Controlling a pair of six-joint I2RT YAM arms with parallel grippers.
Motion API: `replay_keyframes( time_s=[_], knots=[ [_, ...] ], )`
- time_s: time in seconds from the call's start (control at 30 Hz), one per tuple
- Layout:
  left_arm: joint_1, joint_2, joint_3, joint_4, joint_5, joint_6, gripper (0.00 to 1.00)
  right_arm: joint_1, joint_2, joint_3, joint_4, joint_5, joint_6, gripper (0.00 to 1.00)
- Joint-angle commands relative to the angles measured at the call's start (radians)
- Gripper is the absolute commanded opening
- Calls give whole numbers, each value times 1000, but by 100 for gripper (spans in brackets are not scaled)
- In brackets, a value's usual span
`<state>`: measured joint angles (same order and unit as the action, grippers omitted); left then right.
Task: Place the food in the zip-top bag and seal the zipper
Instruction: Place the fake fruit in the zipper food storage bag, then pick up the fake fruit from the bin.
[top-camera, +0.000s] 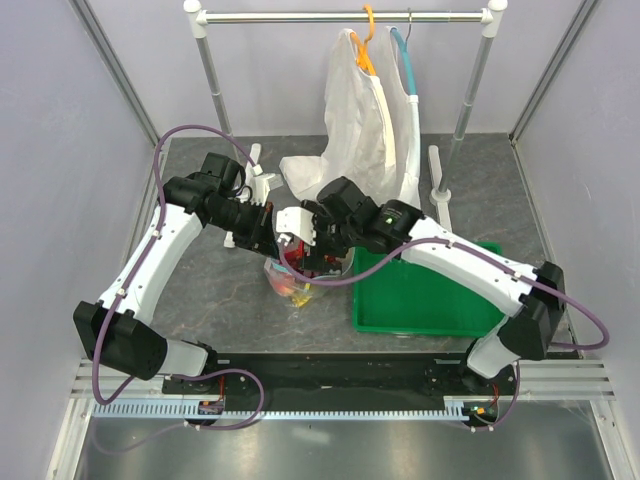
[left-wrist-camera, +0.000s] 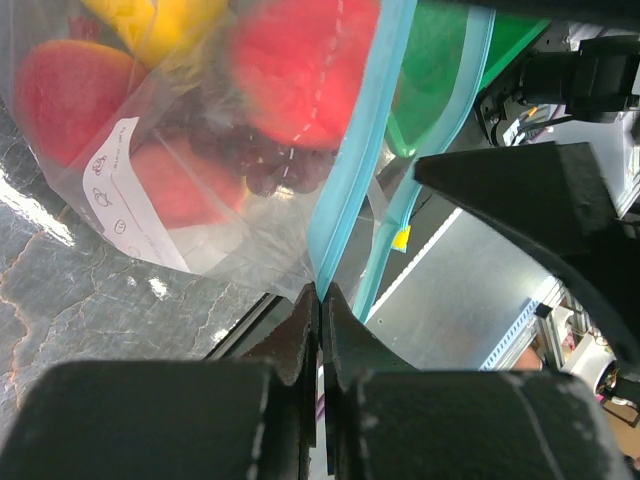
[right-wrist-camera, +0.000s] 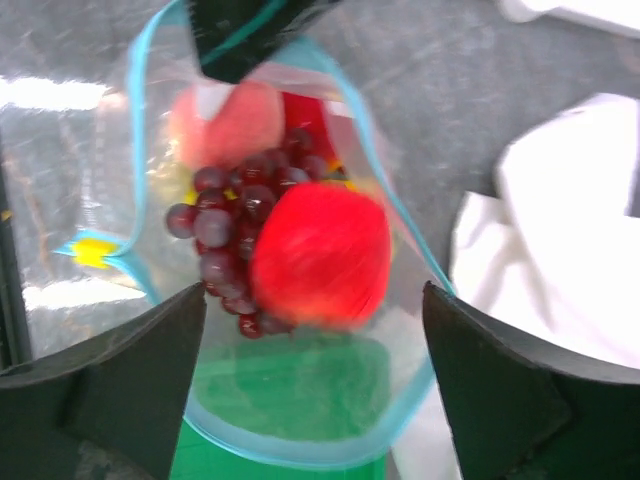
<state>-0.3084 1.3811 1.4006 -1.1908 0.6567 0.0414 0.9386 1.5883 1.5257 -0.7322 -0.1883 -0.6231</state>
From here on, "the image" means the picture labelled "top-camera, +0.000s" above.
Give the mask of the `red strawberry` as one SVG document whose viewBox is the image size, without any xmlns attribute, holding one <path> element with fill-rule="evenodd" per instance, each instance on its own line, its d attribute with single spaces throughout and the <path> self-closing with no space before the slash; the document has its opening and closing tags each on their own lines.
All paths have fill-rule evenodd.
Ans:
<svg viewBox="0 0 640 480">
<path fill-rule="evenodd" d="M 298 242 L 295 246 L 288 247 L 285 251 L 285 258 L 294 269 L 301 269 L 303 267 L 305 257 L 305 244 L 302 241 Z"/>
</svg>

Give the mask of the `peach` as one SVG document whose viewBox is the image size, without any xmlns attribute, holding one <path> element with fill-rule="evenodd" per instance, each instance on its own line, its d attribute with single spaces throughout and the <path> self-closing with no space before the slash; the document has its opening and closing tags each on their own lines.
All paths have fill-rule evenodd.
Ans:
<svg viewBox="0 0 640 480">
<path fill-rule="evenodd" d="M 303 292 L 303 289 L 300 288 L 300 285 L 293 281 L 280 281 L 275 280 L 271 283 L 274 291 L 283 297 L 291 297 L 296 292 Z"/>
</svg>

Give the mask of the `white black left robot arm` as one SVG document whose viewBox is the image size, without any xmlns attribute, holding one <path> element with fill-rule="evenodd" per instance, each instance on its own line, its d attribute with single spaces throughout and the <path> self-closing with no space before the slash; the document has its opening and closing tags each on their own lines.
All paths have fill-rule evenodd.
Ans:
<svg viewBox="0 0 640 480">
<path fill-rule="evenodd" d="M 278 174 L 216 153 L 199 171 L 169 179 L 164 205 L 122 272 L 98 301 L 82 301 L 73 313 L 87 356 L 137 379 L 177 374 L 198 393 L 215 389 L 220 371 L 208 362 L 209 347 L 164 338 L 151 327 L 154 312 L 177 263 L 208 225 L 231 233 L 237 248 L 277 257 L 268 195 L 282 183 Z"/>
</svg>

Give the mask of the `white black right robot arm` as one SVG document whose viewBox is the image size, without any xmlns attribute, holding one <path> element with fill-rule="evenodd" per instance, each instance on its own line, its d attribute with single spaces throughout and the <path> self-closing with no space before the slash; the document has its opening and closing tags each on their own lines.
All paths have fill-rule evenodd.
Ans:
<svg viewBox="0 0 640 480">
<path fill-rule="evenodd" d="M 420 209 L 398 199 L 377 204 L 346 177 L 300 204 L 297 236 L 310 247 L 314 270 L 329 258 L 360 247 L 432 270 L 480 295 L 503 315 L 476 340 L 458 368 L 458 381 L 477 394 L 517 360 L 545 359 L 566 302 L 564 272 L 550 261 L 539 266 L 509 260 L 447 230 Z"/>
</svg>

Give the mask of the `clear zip top bag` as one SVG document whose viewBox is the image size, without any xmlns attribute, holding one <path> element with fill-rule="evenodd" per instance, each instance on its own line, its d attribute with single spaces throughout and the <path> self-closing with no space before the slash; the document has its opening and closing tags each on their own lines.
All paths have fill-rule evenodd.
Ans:
<svg viewBox="0 0 640 480">
<path fill-rule="evenodd" d="M 341 280 L 350 275 L 354 263 L 354 255 L 355 249 L 352 248 L 344 258 L 337 258 L 337 267 L 332 268 L 326 274 L 305 270 L 300 270 L 299 273 L 309 278 L 317 278 L 319 281 Z M 278 261 L 273 259 L 267 259 L 264 262 L 264 274 L 273 291 L 277 295 L 288 299 L 297 308 L 306 305 L 314 298 L 323 296 L 328 290 L 327 287 L 299 281 Z"/>
</svg>

